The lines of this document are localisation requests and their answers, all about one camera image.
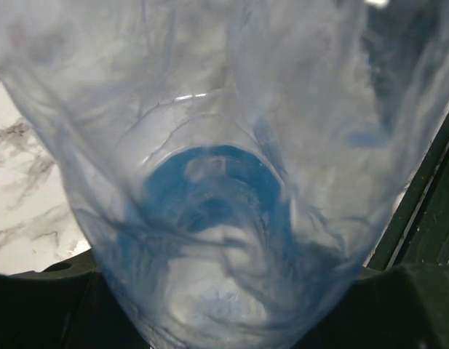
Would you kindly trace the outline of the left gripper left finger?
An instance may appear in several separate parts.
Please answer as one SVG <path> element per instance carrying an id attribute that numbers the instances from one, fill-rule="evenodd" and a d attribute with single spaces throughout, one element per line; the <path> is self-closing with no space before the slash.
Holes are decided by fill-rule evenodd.
<path id="1" fill-rule="evenodd" d="M 0 348 L 143 348 L 91 251 L 0 274 Z"/>

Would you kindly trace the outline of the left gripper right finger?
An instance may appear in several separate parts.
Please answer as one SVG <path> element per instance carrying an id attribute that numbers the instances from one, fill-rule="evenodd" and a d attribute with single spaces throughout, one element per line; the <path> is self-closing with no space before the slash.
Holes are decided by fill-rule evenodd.
<path id="1" fill-rule="evenodd" d="M 357 281 L 314 333 L 321 348 L 449 348 L 449 266 Z"/>

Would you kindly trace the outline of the clear bottle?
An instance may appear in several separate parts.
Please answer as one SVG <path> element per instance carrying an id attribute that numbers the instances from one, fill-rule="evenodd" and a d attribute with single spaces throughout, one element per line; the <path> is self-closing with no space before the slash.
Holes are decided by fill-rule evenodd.
<path id="1" fill-rule="evenodd" d="M 289 348 L 449 103 L 449 1 L 0 1 L 0 79 L 154 348 Z"/>

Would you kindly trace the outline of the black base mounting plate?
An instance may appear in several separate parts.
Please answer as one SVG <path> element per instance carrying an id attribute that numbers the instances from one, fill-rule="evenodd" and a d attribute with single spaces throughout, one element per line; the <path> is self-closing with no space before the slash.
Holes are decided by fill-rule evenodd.
<path id="1" fill-rule="evenodd" d="M 449 265 L 449 124 L 439 130 L 364 271 Z"/>

